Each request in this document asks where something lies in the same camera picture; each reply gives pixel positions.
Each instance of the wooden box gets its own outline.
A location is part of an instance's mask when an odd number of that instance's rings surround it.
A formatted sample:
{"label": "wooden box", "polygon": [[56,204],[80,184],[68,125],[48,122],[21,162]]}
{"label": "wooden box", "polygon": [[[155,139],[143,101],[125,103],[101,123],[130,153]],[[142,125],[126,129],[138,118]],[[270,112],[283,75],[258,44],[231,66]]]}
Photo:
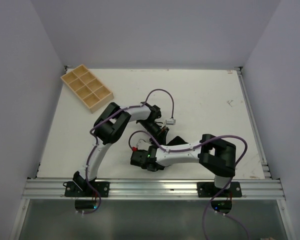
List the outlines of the wooden box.
{"label": "wooden box", "polygon": [[114,99],[114,94],[84,65],[63,75],[61,79],[91,113]]}

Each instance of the gray wall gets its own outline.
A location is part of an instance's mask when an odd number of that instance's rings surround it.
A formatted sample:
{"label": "gray wall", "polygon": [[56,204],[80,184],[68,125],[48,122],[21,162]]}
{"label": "gray wall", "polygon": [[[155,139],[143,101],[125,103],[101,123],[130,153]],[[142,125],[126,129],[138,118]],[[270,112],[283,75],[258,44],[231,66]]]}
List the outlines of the gray wall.
{"label": "gray wall", "polygon": [[0,240],[38,167],[62,70],[31,2],[0,0]]}
{"label": "gray wall", "polygon": [[270,170],[300,239],[300,0],[282,0],[244,66]]}
{"label": "gray wall", "polygon": [[280,0],[32,0],[62,62],[243,66]]}

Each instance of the black mounting plate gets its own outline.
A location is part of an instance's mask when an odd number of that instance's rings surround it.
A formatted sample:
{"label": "black mounting plate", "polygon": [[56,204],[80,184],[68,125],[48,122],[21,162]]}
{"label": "black mounting plate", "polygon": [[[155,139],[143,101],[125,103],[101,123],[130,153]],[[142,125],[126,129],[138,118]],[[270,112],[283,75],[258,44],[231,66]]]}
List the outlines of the black mounting plate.
{"label": "black mounting plate", "polygon": [[[90,183],[99,193],[102,198],[107,198],[109,195],[109,181],[94,181]],[[69,198],[87,198],[92,197],[93,191],[89,187],[86,191],[82,191],[73,181],[64,182],[64,196]]]}
{"label": "black mounting plate", "polygon": [[[212,198],[217,192],[220,191],[219,188],[215,187],[214,182],[197,182],[196,189],[198,192],[199,198]],[[233,198],[241,198],[242,192],[240,183],[238,181],[232,181],[230,183],[230,188],[225,189],[219,196],[216,198],[228,198],[232,194]]]}

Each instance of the gray panel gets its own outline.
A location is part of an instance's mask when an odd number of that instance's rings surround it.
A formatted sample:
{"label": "gray panel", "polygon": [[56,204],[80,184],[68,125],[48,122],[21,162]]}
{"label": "gray panel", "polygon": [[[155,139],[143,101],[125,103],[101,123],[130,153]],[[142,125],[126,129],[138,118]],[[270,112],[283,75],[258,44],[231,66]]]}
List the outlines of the gray panel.
{"label": "gray panel", "polygon": [[300,0],[282,0],[243,68],[266,158],[300,239]]}
{"label": "gray panel", "polygon": [[63,66],[29,0],[0,0],[0,240],[9,237],[59,97]]}
{"label": "gray panel", "polygon": [[[31,200],[20,240],[201,240],[205,204],[198,200],[105,200],[100,210],[82,218],[75,213],[72,200]],[[248,228],[252,240],[287,239],[275,200],[238,201],[230,213]],[[241,226],[212,210],[206,229],[213,240],[247,239]]]}
{"label": "gray panel", "polygon": [[64,64],[243,66],[280,0],[32,0]]}

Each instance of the white table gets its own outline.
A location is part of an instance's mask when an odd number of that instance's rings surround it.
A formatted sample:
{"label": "white table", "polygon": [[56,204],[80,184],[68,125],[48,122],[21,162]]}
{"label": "white table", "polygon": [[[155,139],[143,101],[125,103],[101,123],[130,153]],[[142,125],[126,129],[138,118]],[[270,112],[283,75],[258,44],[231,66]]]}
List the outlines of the white table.
{"label": "white table", "polygon": [[[187,142],[201,139],[202,134],[238,135],[248,143],[248,151],[237,166],[235,179],[264,179],[261,157],[248,116],[236,71],[227,70],[134,70],[91,69],[114,94],[114,102],[130,106],[144,101],[155,88],[168,90],[175,101],[176,125],[169,126],[167,141],[181,136]],[[148,101],[161,108],[163,118],[171,115],[171,100],[163,92],[155,92]],[[41,159],[39,178],[72,178],[86,162],[94,143],[89,130],[106,106],[91,114],[83,103],[63,86],[53,123]],[[195,163],[175,164],[150,172],[130,165],[128,138],[140,124],[130,123],[121,139],[106,154],[99,178],[142,179],[212,179],[214,175]],[[147,140],[142,133],[132,138]],[[243,151],[238,140],[227,139]]]}

